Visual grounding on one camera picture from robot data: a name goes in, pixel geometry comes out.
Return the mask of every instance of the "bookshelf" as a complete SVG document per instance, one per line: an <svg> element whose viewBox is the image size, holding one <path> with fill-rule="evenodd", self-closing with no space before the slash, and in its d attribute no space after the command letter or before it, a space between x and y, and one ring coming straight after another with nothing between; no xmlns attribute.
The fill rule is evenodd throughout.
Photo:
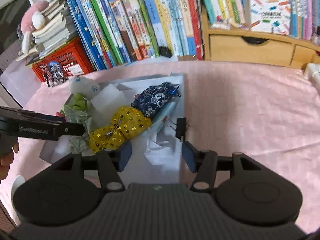
<svg viewBox="0 0 320 240"><path fill-rule="evenodd" d="M205 60L258 63L296 69L305 69L308 63L320 64L320 57L316 54L320 47L311 41L237 28L213 29L210 28L204 6L202 22ZM252 44L247 38L259 39L261 44Z"/></svg>

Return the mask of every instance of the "pink bedsheet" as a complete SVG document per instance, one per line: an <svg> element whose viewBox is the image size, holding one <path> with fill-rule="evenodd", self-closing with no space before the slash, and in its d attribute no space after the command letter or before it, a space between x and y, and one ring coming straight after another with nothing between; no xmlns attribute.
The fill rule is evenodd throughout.
<svg viewBox="0 0 320 240"><path fill-rule="evenodd" d="M302 71L265 65L171 62L91 73L98 82L151 74L185 73L187 140L220 155L241 151L296 184L303 194L297 224L307 233L320 226L320 99ZM66 84L45 84L26 109L55 114L70 93ZM14 178L26 179L48 166L38 158L43 142L20 138L0 199L17 221L10 200ZM192 175L181 169L181 181Z"/></svg>

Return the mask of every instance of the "human hand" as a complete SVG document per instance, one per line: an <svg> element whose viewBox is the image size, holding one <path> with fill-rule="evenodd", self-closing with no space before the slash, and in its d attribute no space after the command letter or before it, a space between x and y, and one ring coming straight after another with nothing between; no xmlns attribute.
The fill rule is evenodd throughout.
<svg viewBox="0 0 320 240"><path fill-rule="evenodd" d="M10 164L13 163L14 153L19 151L19 142L17 141L11 151L0 159L0 180L5 179L8 176Z"/></svg>

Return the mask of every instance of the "pink stuffed toy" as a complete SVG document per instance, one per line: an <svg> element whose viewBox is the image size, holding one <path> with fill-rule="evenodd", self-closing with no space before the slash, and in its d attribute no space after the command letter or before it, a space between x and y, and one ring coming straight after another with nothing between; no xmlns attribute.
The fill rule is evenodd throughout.
<svg viewBox="0 0 320 240"><path fill-rule="evenodd" d="M32 32L42 29L46 22L41 12L49 6L49 2L52 0L35 2L24 13L21 20L21 31L23 34L22 40L22 52L27 54L30 49L32 40Z"/></svg>

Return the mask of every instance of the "blue drawstring bag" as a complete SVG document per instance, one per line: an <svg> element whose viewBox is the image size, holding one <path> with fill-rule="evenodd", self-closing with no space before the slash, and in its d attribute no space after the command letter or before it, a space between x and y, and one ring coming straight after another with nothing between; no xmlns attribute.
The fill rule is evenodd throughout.
<svg viewBox="0 0 320 240"><path fill-rule="evenodd" d="M180 85L163 82L158 86L150 86L135 97L132 107L140 110L145 117L153 117L173 97L180 97Z"/></svg>

